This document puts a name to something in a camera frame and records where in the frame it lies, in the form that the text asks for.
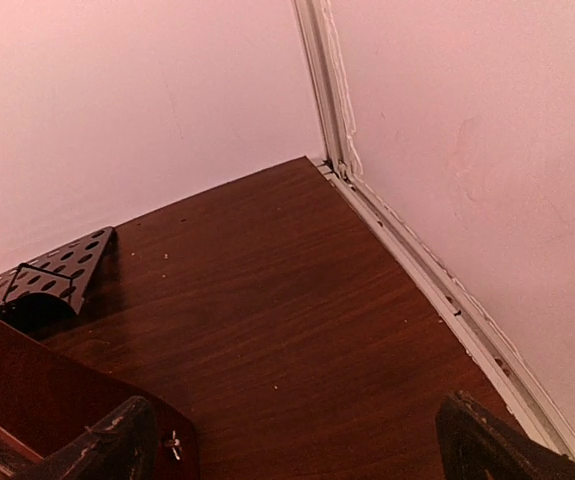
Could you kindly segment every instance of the perforated metal sheet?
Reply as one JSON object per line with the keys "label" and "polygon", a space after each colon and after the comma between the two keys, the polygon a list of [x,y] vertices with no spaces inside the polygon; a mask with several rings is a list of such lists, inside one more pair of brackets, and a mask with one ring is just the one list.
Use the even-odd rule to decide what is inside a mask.
{"label": "perforated metal sheet", "polygon": [[78,314],[85,289],[113,232],[112,227],[105,227],[26,262],[45,272],[21,264],[1,273],[0,307],[26,295],[44,293],[66,302]]}

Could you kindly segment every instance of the pink wall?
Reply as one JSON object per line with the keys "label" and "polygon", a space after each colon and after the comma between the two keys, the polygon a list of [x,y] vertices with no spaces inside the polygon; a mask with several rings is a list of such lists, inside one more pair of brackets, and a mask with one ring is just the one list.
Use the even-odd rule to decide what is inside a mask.
{"label": "pink wall", "polygon": [[0,271],[322,142],[289,2],[0,2]]}
{"label": "pink wall", "polygon": [[331,3],[365,181],[575,429],[575,2]]}

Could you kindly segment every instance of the black metal panel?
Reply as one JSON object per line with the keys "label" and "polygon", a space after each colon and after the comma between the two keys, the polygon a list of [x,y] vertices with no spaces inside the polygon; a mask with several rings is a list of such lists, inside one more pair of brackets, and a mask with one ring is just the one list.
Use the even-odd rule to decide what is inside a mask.
{"label": "black metal panel", "polygon": [[114,234],[105,227],[0,274],[0,319],[32,311],[80,313],[84,294]]}

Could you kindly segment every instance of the wooden floor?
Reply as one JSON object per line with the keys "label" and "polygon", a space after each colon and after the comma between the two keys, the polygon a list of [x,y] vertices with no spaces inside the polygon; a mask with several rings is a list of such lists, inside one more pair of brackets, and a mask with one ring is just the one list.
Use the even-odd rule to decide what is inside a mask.
{"label": "wooden floor", "polygon": [[403,269],[305,159],[118,227],[52,349],[162,397],[202,478],[442,478],[434,416],[500,397]]}

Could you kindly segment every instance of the white baseboard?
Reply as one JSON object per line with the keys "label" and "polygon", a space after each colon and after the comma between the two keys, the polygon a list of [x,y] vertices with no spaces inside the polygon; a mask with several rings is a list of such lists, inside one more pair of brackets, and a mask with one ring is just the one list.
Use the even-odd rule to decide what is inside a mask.
{"label": "white baseboard", "polygon": [[575,433],[479,305],[365,185],[318,167],[405,269],[532,440],[575,460]]}
{"label": "white baseboard", "polygon": [[362,181],[356,124],[330,0],[294,0],[325,132],[320,172],[347,199],[489,378],[534,441],[575,460],[575,432],[482,306]]}

